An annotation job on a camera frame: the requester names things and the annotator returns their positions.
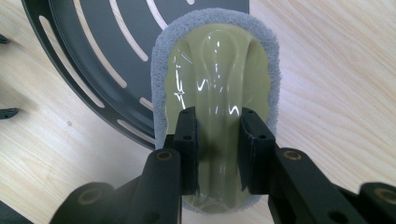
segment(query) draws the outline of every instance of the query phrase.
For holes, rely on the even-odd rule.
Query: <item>black clamp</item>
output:
[[[76,189],[51,223],[180,223],[181,195],[199,190],[197,128],[194,107],[181,111],[176,134],[148,156],[141,176],[116,190],[104,183]],[[396,188],[367,183],[357,195],[335,186],[305,153],[279,148],[260,117],[246,108],[238,167],[243,189],[269,195],[276,224],[396,223]]]

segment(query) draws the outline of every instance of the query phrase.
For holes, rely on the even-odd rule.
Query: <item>green plastic insert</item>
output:
[[[231,24],[195,28],[175,44],[165,78],[167,134],[175,133],[180,110],[195,106],[199,126],[199,193],[183,199],[195,209],[238,209],[242,191],[237,168],[242,107],[269,116],[268,57],[248,31]]]

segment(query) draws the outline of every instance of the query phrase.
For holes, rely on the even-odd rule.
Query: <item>foam pad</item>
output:
[[[166,136],[166,115],[165,101],[166,94],[164,88],[165,76],[168,71],[168,57],[176,42],[189,31],[202,25],[210,23],[230,23],[237,25],[254,35],[262,44],[268,56],[268,74],[271,78],[271,91],[268,99],[270,107],[269,119],[265,121],[266,125],[276,134],[277,120],[277,103],[280,89],[280,72],[279,72],[279,45],[273,32],[264,26],[264,24],[254,17],[228,9],[208,8],[196,10],[186,14],[173,21],[163,30],[156,40],[155,47],[151,55],[151,88],[152,103],[154,106],[154,129],[155,129],[155,146],[162,148]],[[260,197],[250,197],[241,208],[251,206],[257,202]]]

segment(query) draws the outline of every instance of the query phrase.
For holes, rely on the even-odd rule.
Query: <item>wood grain surface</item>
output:
[[[396,186],[396,2],[251,0],[278,37],[277,142],[307,153],[340,186]],[[51,64],[21,1],[0,2],[0,201],[48,223],[75,188],[115,188],[140,175],[149,151],[85,106]],[[243,212],[183,223],[273,223],[267,198]]]

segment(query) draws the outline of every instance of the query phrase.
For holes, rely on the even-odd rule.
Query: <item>slotted plate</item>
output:
[[[248,13],[248,0],[22,2],[44,50],[81,100],[149,149],[154,149],[149,67],[157,36],[167,24],[193,10],[222,7]],[[68,62],[53,46],[43,21],[50,25]]]

